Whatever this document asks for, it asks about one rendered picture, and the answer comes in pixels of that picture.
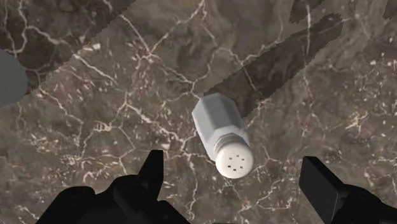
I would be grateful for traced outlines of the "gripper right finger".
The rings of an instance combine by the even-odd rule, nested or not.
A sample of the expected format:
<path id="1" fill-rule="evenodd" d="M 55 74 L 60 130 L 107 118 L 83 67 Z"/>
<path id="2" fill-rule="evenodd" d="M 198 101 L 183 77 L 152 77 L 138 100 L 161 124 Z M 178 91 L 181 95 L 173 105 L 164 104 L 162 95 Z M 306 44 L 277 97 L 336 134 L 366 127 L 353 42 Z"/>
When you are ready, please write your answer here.
<path id="1" fill-rule="evenodd" d="M 324 224 L 397 224 L 397 208 L 343 183 L 317 157 L 303 157 L 299 187 Z"/>

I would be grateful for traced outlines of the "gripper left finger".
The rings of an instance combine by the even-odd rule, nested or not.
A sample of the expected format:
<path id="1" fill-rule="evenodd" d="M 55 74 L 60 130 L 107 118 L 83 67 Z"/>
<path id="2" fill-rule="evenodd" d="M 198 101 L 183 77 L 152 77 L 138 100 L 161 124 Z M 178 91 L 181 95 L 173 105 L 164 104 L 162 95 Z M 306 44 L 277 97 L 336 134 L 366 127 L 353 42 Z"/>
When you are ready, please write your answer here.
<path id="1" fill-rule="evenodd" d="M 166 200 L 158 200 L 164 152 L 151 150 L 138 174 L 117 177 L 106 190 L 89 186 L 61 191 L 35 224 L 190 224 Z"/>

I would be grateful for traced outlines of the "white salt shaker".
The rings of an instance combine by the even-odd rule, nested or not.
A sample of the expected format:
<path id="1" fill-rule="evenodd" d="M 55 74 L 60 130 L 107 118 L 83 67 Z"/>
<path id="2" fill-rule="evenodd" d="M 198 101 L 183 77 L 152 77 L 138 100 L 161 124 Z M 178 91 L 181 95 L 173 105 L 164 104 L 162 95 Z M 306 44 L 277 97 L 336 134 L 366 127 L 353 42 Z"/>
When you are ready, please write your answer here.
<path id="1" fill-rule="evenodd" d="M 192 118 L 208 157 L 222 176 L 239 179 L 252 171 L 254 154 L 232 99 L 220 93 L 205 95 L 195 105 Z"/>

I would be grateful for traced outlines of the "grey rounded object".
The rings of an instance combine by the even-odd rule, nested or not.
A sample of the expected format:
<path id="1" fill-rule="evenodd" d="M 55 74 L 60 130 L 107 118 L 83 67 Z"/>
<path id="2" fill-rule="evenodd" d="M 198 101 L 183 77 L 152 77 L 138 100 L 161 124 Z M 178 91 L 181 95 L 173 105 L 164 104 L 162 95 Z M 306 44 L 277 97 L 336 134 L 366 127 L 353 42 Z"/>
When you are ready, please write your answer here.
<path id="1" fill-rule="evenodd" d="M 14 56 L 0 49 L 0 108 L 20 101 L 27 85 L 25 68 Z"/>

